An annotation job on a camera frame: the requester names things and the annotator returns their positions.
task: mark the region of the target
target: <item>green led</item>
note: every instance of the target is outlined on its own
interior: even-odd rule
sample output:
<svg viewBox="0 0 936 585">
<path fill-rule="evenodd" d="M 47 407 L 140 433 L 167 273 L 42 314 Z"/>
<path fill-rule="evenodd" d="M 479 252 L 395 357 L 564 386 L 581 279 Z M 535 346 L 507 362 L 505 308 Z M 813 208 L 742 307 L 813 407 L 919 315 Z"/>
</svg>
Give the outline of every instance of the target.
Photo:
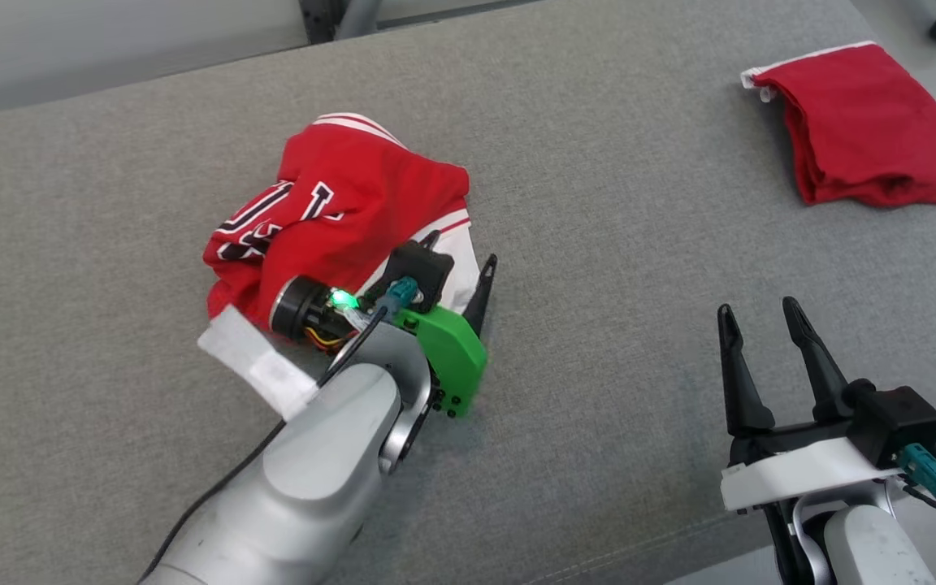
<svg viewBox="0 0 936 585">
<path fill-rule="evenodd" d="M 356 300 L 356 297 L 349 295 L 341 288 L 331 289 L 331 304 L 335 307 L 350 308 L 351 310 L 360 306 L 360 302 Z"/>
</svg>

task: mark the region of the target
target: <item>green plastic bracket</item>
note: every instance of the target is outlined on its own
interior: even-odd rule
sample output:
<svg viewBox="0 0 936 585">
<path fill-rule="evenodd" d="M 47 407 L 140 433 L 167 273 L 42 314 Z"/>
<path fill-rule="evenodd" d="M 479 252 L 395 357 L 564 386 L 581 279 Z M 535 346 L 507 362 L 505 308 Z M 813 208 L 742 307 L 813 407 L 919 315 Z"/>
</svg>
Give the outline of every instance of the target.
<svg viewBox="0 0 936 585">
<path fill-rule="evenodd" d="M 439 306 L 427 314 L 402 310 L 392 321 L 417 336 L 442 392 L 437 410 L 450 418 L 468 414 L 487 363 L 486 348 L 471 325 L 463 316 Z"/>
</svg>

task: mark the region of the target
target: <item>cable connector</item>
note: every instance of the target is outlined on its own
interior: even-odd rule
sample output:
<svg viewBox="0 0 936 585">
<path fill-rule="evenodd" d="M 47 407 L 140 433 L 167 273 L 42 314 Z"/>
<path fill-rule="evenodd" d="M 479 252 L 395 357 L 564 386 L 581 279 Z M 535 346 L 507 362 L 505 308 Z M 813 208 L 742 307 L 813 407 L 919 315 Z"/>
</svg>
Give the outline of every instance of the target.
<svg viewBox="0 0 936 585">
<path fill-rule="evenodd" d="M 926 488 L 936 500 L 936 459 L 920 444 L 906 445 L 898 454 L 898 467 L 908 480 Z"/>
</svg>

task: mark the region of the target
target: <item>gray fabric surface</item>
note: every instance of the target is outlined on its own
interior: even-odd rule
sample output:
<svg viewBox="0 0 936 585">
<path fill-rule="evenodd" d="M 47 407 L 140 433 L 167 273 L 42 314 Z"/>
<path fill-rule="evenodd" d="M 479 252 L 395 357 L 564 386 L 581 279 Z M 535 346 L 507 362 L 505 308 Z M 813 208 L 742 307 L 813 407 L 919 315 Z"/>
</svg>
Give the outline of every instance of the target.
<svg viewBox="0 0 936 585">
<path fill-rule="evenodd" d="M 739 71 L 869 37 L 844 0 L 551 0 L 0 114 L 0 583 L 126 583 L 274 416 L 194 340 L 220 219 L 312 116 L 464 164 L 501 258 L 471 418 L 431 419 L 335 583 L 661 582 L 721 511 L 714 311 L 780 423 L 779 307 L 936 405 L 936 207 L 803 207 Z"/>
</svg>

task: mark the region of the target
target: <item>red fabric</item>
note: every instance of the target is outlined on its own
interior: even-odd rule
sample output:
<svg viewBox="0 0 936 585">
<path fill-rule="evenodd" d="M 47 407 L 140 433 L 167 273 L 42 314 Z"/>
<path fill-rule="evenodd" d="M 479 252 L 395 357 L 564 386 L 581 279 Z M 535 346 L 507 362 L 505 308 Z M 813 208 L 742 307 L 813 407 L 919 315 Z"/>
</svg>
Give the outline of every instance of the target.
<svg viewBox="0 0 936 585">
<path fill-rule="evenodd" d="M 208 241 L 211 316 L 233 304 L 268 329 L 297 275 L 356 290 L 416 231 L 464 215 L 468 193 L 467 171 L 409 152 L 363 116 L 322 116 L 291 136 L 276 178 Z"/>
<path fill-rule="evenodd" d="M 805 57 L 753 81 L 788 101 L 796 184 L 809 205 L 936 203 L 936 102 L 879 45 Z"/>
</svg>

